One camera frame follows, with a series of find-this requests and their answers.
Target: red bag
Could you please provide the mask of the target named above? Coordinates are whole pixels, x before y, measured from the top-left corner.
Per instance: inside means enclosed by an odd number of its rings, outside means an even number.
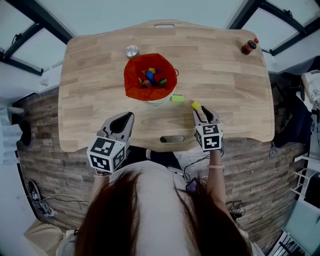
[[[147,81],[142,71],[149,68],[161,70],[161,76],[166,79],[165,88],[149,86],[143,88],[139,78]],[[140,101],[156,101],[168,96],[177,85],[177,74],[174,67],[158,53],[138,55],[131,58],[124,68],[125,95]]]

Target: long brown hair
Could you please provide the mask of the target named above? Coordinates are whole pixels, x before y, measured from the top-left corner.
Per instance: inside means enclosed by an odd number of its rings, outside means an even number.
[[[76,256],[136,254],[139,231],[136,184],[139,175],[124,172],[114,183],[101,188],[79,229]],[[188,195],[190,204],[182,199],[180,192]],[[198,183],[196,192],[176,190],[176,193],[197,255],[252,255],[233,221],[216,206],[203,185]]]

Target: green block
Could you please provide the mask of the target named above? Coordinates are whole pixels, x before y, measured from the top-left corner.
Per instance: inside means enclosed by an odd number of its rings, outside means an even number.
[[[172,102],[185,102],[185,96],[184,95],[172,95],[171,96]]]

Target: floor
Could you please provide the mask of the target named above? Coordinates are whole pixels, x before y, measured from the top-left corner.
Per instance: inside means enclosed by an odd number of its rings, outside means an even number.
[[[278,76],[270,75],[271,81],[281,86],[288,83]],[[273,90],[275,132],[285,123],[285,109],[279,102],[281,97]],[[51,194],[71,194],[89,200],[93,186],[92,169],[89,167],[86,149],[77,152],[63,152],[58,132],[58,93],[53,89],[40,95],[33,95],[19,102],[15,107],[25,110],[25,119],[32,131],[30,146],[18,143],[18,154],[24,181],[34,180],[42,197]],[[237,221],[240,228],[249,233],[253,243],[257,243],[267,253],[281,234],[294,193],[290,192],[296,184],[295,170],[303,167],[303,161],[294,163],[293,158],[304,152],[302,144],[289,143],[276,158],[269,158],[270,142],[262,143],[247,138],[223,140],[225,183],[227,201],[242,200],[245,215]],[[200,148],[176,152],[182,168],[205,154]],[[186,169],[191,176],[205,177],[208,160]],[[73,198],[59,197],[64,200]],[[47,200],[57,215],[44,219],[63,230],[80,226],[88,206],[83,202],[64,202]]]

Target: black and white marker cube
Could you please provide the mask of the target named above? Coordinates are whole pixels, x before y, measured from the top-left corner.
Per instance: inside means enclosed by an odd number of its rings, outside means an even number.
[[[195,138],[203,151],[220,150],[223,132],[220,123],[199,125],[194,128]]]
[[[126,159],[126,143],[106,137],[95,136],[87,151],[91,167],[113,173]]]

